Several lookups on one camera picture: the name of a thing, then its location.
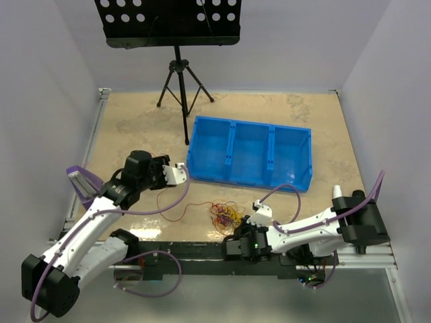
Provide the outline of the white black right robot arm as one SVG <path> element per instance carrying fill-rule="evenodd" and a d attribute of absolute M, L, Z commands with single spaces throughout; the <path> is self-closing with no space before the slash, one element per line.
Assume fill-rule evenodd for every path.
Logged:
<path fill-rule="evenodd" d="M 254 213 L 224 238 L 224 260 L 263 261 L 300 247 L 301 259 L 316 264 L 348 244 L 365 254 L 367 247 L 391 241 L 373 196 L 362 190 L 353 191 L 351 196 L 336 192 L 332 203 L 316 215 L 281 224 L 272 220 L 269 205 L 256 200 Z"/>

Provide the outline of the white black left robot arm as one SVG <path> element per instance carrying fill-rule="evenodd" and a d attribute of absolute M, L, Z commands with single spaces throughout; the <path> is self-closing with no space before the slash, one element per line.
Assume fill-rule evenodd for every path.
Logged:
<path fill-rule="evenodd" d="M 101 247 L 98 238 L 130 208 L 146 190 L 172 184 L 170 157 L 132 151 L 95 194 L 82 218 L 40 256 L 27 256 L 21 265 L 22 296 L 30 301 L 30 319 L 41 322 L 47 316 L 64 316 L 75 304 L 89 278 L 116 262 L 132 264 L 139 247 L 118 236 Z"/>

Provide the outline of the blue three-compartment plastic bin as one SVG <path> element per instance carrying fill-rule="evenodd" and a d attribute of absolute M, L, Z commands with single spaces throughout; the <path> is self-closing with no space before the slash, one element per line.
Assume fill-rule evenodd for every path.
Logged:
<path fill-rule="evenodd" d="M 197 116 L 187 154 L 191 178 L 307 192 L 313 175 L 308 128 Z"/>

